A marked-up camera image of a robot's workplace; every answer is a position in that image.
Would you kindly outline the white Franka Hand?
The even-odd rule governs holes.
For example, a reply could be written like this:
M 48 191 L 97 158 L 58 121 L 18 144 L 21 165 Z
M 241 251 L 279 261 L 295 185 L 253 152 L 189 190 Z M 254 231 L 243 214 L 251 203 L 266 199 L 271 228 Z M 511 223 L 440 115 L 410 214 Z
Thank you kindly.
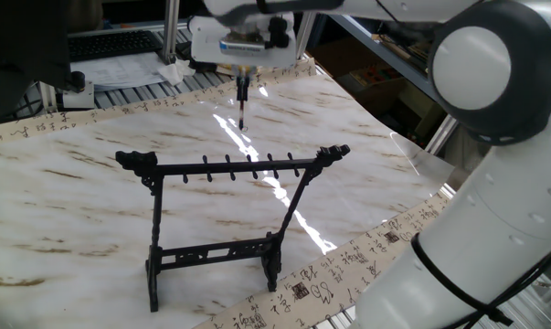
M 292 13 L 250 16 L 236 27 L 195 16 L 188 23 L 191 57 L 198 62 L 237 65 L 237 101 L 247 101 L 256 67 L 287 67 L 296 61 L 293 25 Z

